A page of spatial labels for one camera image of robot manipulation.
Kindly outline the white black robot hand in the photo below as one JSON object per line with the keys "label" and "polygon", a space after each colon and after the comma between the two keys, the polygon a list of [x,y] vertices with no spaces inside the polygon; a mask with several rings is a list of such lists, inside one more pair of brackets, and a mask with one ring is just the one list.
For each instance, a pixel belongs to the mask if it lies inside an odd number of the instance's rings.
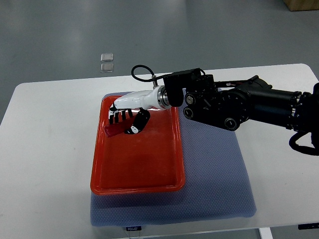
{"label": "white black robot hand", "polygon": [[[151,115],[151,108],[167,110],[170,108],[165,86],[156,86],[153,90],[131,92],[117,98],[109,108],[109,124],[128,123],[130,118],[134,120],[124,127],[125,134],[138,134],[147,125]],[[139,109],[133,116],[132,110]]]}

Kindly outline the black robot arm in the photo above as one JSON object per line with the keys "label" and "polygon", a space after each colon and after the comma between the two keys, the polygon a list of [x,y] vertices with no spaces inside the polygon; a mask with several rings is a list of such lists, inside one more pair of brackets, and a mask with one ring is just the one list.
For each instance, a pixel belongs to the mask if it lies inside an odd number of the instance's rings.
{"label": "black robot arm", "polygon": [[235,131],[247,120],[292,129],[289,146],[300,153],[319,154],[319,86],[313,92],[275,90],[259,76],[216,82],[212,75],[191,69],[162,75],[168,102],[187,106],[184,116],[196,122]]}

